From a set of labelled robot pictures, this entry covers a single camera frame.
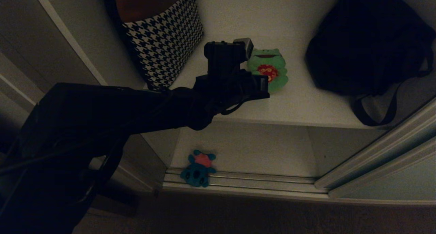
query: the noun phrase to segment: fabric storage bin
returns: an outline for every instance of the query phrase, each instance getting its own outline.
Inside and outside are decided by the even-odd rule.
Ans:
[[[203,36],[196,0],[177,0],[165,11],[133,22],[121,20],[115,0],[104,1],[148,88],[168,88]]]

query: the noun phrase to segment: black backpack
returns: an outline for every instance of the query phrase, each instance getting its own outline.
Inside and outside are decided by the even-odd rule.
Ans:
[[[381,95],[394,83],[433,70],[435,37],[404,1],[339,0],[310,41],[306,63],[318,88],[342,95]],[[420,71],[425,59],[428,68]],[[366,113],[362,99],[352,109],[363,124],[378,126],[394,119],[396,92],[379,123]]]

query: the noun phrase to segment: black and white pattern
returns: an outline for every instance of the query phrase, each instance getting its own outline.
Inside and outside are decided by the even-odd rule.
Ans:
[[[196,0],[178,0],[165,12],[123,26],[151,90],[174,82],[203,35]]]

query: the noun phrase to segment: frog plush toy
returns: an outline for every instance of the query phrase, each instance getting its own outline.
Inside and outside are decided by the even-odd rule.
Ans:
[[[268,92],[274,93],[288,82],[285,59],[278,49],[253,49],[247,62],[248,69],[254,75],[268,76]]]
[[[191,164],[183,170],[180,177],[191,186],[206,187],[209,185],[209,173],[216,173],[212,168],[212,160],[215,160],[216,156],[199,150],[194,150],[193,154],[188,156]]]

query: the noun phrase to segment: green plush toy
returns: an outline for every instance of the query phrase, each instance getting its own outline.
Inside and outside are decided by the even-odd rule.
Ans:
[[[247,62],[248,69],[254,75],[268,76],[268,92],[274,93],[288,83],[285,59],[278,49],[254,49]]]

